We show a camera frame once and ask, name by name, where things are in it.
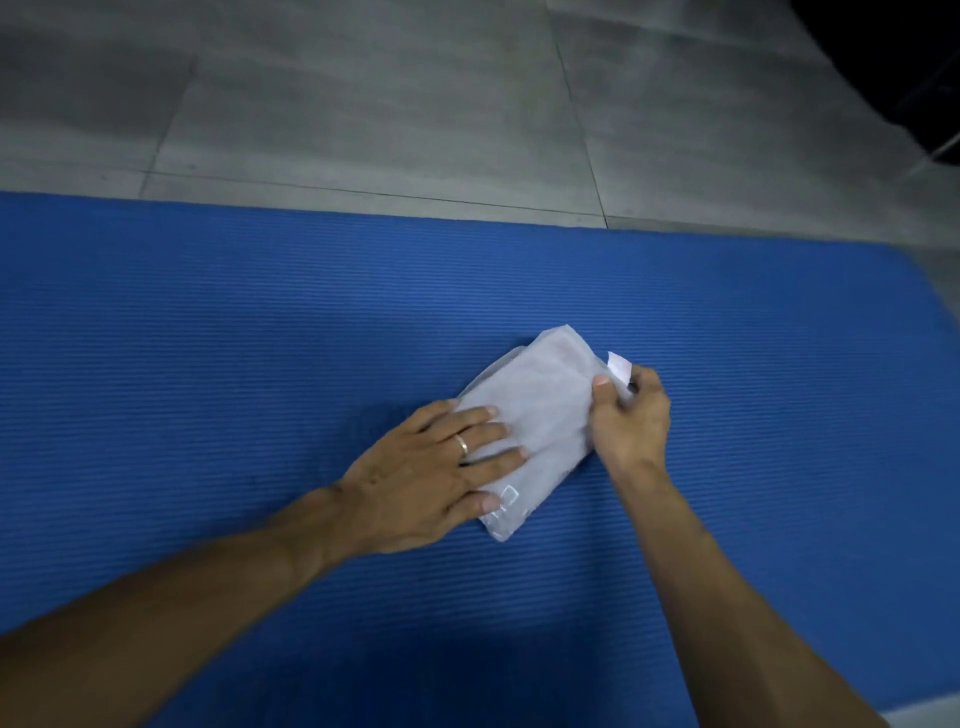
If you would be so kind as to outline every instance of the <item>hand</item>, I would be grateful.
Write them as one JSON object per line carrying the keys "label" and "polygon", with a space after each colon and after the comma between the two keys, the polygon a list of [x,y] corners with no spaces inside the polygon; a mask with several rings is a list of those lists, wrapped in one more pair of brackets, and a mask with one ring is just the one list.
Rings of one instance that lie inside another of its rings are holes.
{"label": "hand", "polygon": [[608,377],[593,380],[593,445],[614,485],[641,474],[666,475],[670,399],[654,370],[634,365],[630,379],[637,395],[626,405]]}
{"label": "hand", "polygon": [[[526,462],[509,449],[474,465],[461,465],[463,448],[474,452],[502,440],[509,428],[492,423],[495,409],[452,412],[455,401],[435,401],[384,435],[329,488],[320,488],[280,511],[272,525],[290,533],[337,531],[335,561],[363,553],[392,553],[439,541],[463,522],[500,507],[500,498],[477,489]],[[309,578],[316,568],[307,569]]]}

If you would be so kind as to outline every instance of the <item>fingernail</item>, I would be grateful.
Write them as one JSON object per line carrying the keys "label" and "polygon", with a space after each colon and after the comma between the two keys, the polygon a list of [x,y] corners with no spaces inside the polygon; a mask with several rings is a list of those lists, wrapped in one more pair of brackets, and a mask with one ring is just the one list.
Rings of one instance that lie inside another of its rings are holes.
{"label": "fingernail", "polygon": [[493,511],[499,510],[500,498],[490,493],[484,497],[481,507],[484,513],[492,513]]}

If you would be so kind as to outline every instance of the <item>person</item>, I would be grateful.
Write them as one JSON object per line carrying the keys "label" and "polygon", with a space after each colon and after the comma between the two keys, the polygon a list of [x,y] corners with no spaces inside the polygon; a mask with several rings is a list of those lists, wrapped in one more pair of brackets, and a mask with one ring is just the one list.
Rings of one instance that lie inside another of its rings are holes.
{"label": "person", "polygon": [[[740,576],[671,484],[670,401],[634,368],[624,406],[593,382],[590,426],[660,596],[705,726],[886,725]],[[438,401],[364,453],[334,485],[262,528],[125,576],[0,638],[0,725],[126,728],[146,720],[232,640],[315,579],[371,553],[426,546],[499,507],[478,491],[518,468],[495,413]]]}

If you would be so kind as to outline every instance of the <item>person's left arm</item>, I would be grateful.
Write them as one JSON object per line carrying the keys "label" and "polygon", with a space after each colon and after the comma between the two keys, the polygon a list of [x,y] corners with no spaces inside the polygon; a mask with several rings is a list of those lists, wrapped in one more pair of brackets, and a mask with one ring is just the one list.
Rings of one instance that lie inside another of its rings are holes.
{"label": "person's left arm", "polygon": [[499,507],[476,490],[518,468],[509,450],[460,466],[507,435],[493,412],[418,410],[335,485],[263,528],[197,546],[0,637],[0,725],[128,728],[214,655],[346,560],[425,546]]}

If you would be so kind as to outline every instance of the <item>white cloth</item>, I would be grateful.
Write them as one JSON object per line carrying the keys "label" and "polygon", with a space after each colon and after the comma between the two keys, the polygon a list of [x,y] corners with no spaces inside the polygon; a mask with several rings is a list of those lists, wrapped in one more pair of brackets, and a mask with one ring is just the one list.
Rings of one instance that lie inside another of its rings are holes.
{"label": "white cloth", "polygon": [[518,470],[483,489],[502,501],[498,511],[480,519],[497,541],[510,538],[592,450],[593,378],[607,375],[621,399],[632,396],[623,379],[624,363],[629,373],[629,362],[611,353],[614,371],[573,328],[551,328],[530,346],[494,361],[460,395],[458,410],[492,404],[500,411],[497,420],[511,429],[509,438],[472,452],[467,462],[518,446],[531,452]]}

